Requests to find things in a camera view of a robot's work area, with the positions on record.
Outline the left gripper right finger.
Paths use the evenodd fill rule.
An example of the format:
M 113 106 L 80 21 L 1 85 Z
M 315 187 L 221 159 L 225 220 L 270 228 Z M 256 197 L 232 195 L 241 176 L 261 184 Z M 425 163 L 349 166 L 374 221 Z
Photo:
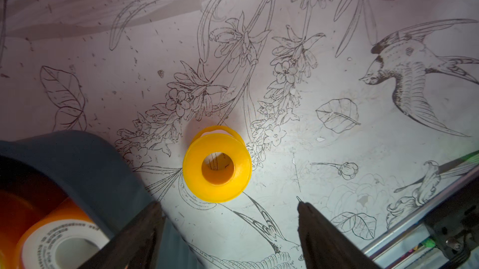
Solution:
M 298 214 L 298 234 L 307 269 L 379 267 L 310 203 L 300 201 Z

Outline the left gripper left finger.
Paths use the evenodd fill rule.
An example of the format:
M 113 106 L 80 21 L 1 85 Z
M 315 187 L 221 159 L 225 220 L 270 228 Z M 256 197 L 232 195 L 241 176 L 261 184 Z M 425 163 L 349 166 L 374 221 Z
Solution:
M 165 218 L 159 202 L 146 206 L 82 269 L 155 269 Z

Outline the orange sealing tape roll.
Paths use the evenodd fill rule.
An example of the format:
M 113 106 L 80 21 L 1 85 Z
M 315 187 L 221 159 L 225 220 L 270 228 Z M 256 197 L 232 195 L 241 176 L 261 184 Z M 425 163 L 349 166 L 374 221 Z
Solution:
M 78 269 L 110 239 L 71 199 L 34 224 L 21 237 L 15 269 Z
M 247 188 L 252 172 L 252 158 L 244 140 L 225 126 L 200 131 L 183 159 L 183 178 L 188 189 L 209 203 L 238 197 Z
M 1 268 L 14 268 L 16 246 L 24 233 L 49 212 L 40 200 L 1 191 Z

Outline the teal plastic storage tray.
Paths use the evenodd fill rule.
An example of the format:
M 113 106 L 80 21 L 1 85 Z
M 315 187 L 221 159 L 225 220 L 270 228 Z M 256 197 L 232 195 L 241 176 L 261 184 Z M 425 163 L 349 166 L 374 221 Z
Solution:
M 1 143 L 1 159 L 36 170 L 58 185 L 110 241 L 146 206 L 157 202 L 106 140 L 61 131 Z M 199 269 L 202 263 L 167 216 L 156 269 Z

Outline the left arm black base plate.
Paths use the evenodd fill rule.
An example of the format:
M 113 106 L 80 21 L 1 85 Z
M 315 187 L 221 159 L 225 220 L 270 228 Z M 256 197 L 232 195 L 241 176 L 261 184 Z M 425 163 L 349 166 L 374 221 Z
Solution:
M 479 247 L 479 180 L 468 183 L 424 218 L 436 247 L 448 259 L 443 269 L 457 269 Z

